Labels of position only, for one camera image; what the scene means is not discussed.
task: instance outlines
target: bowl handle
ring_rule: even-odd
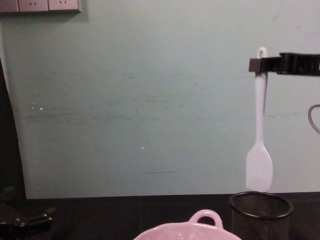
[[[213,219],[215,222],[216,228],[219,228],[219,229],[224,228],[224,226],[222,224],[222,220],[221,220],[220,216],[218,215],[218,213],[216,213],[215,211],[212,211],[212,210],[208,210],[208,209],[200,210],[200,211],[196,212],[190,218],[189,222],[197,223],[203,217],[209,217],[209,218]]]

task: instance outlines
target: white spatula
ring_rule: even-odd
[[[257,57],[268,57],[267,49],[261,47]],[[246,156],[246,187],[258,192],[267,192],[270,189],[274,172],[271,157],[264,144],[267,82],[268,75],[266,72],[255,74],[256,140],[253,148]]]

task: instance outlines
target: gray cable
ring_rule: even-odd
[[[320,104],[315,104],[315,105],[312,105],[310,108],[309,108],[309,111],[308,111],[308,119],[309,119],[309,123],[311,124],[311,127],[313,127],[313,129],[318,133],[320,134],[320,129],[315,125],[314,121],[312,120],[312,117],[311,117],[311,112],[313,109],[315,108],[320,108]]]

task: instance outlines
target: spatula handle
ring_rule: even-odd
[[[258,58],[268,57],[265,47],[258,50]],[[268,73],[257,72],[255,74],[255,120],[256,120],[256,144],[264,143],[264,118],[266,107],[266,93]]]

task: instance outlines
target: black object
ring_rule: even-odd
[[[26,199],[14,113],[0,60],[0,190],[7,186],[14,186],[19,198]]]
[[[56,209],[51,207],[42,214],[26,218],[5,203],[14,200],[15,192],[14,187],[9,187],[0,195],[0,240],[23,240],[49,231]]]
[[[294,210],[286,199],[248,191],[233,195],[232,232],[242,240],[288,240],[289,216]]]
[[[320,54],[282,52],[277,57],[251,58],[249,72],[320,76]]]

